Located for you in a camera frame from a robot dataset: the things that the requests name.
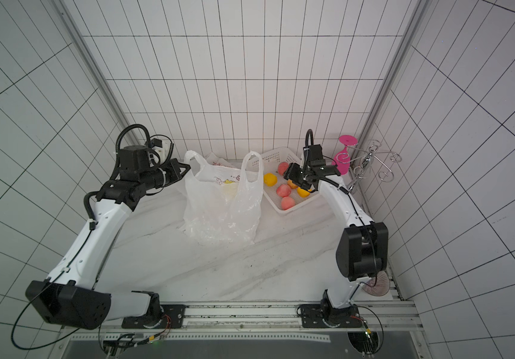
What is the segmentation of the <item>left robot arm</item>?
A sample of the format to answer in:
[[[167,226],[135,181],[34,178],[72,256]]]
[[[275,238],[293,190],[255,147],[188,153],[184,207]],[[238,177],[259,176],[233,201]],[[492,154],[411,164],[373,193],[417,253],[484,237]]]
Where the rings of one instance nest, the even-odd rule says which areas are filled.
[[[190,171],[173,152],[169,136],[151,135],[142,124],[121,131],[110,178],[83,198],[86,224],[46,279],[32,281],[25,291],[45,323],[93,330],[110,320],[123,320],[127,328],[156,328],[167,320],[156,293],[102,293],[96,286],[139,201],[181,181]]]

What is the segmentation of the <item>translucent white plastic bag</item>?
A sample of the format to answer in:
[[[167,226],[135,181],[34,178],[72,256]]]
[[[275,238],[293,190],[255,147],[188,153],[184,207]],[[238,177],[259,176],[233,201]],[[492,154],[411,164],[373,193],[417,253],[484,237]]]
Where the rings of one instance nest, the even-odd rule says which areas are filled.
[[[262,156],[251,151],[241,168],[229,168],[189,150],[184,162],[197,165],[184,177],[185,234],[206,243],[253,241],[261,217]]]

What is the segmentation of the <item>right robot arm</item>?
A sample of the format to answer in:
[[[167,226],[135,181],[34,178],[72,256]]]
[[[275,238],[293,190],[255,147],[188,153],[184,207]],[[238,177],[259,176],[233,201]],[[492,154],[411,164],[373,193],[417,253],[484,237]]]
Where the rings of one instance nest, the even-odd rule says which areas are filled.
[[[379,274],[386,271],[388,228],[383,222],[375,222],[358,205],[337,166],[326,163],[322,146],[314,143],[312,130],[305,135],[302,163],[289,164],[284,178],[308,193],[320,193],[343,225],[335,260],[349,284],[327,289],[321,307],[330,314],[351,307],[358,289],[377,286]]]

